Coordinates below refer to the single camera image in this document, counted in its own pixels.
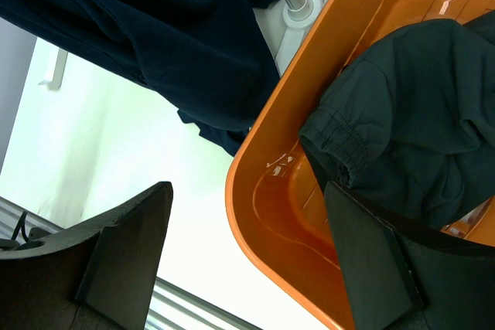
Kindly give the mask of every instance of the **white plastic flange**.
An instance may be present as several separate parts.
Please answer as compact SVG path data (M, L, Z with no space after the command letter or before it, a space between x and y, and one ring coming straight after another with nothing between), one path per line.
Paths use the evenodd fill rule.
M282 17L290 29L309 29L318 18L322 7L322 0L306 0L304 6L296 11L292 11L285 4Z

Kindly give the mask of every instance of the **dark green garment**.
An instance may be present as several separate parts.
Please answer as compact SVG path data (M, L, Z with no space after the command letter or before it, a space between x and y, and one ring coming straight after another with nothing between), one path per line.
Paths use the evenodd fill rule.
M436 229L495 194L494 26L406 26L350 64L299 132L320 185Z

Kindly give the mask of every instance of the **orange basket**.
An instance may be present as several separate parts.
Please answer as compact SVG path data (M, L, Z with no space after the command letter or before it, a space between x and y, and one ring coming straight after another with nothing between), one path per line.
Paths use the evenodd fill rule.
M495 0L329 0L234 159L227 214L241 249L329 328L352 329L353 319L298 130L329 83L374 41L414 22L464 23L492 9ZM444 230L495 246L493 202Z

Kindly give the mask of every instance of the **dark blue cloth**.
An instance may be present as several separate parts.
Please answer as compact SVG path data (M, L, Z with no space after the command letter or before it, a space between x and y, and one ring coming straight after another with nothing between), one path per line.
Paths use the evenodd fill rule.
M1 0L0 16L157 91L234 155L279 78L251 10L268 1Z

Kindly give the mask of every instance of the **black cable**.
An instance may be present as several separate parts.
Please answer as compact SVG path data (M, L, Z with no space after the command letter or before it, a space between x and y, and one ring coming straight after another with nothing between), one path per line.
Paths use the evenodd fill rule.
M15 225L14 233L12 234L11 240L17 240L17 236L19 235L19 231L21 228L23 229L22 231L22 237L24 237L24 240L26 239L27 236L24 236L26 234L26 217L28 216L28 212L22 212L21 217L19 218L19 221Z

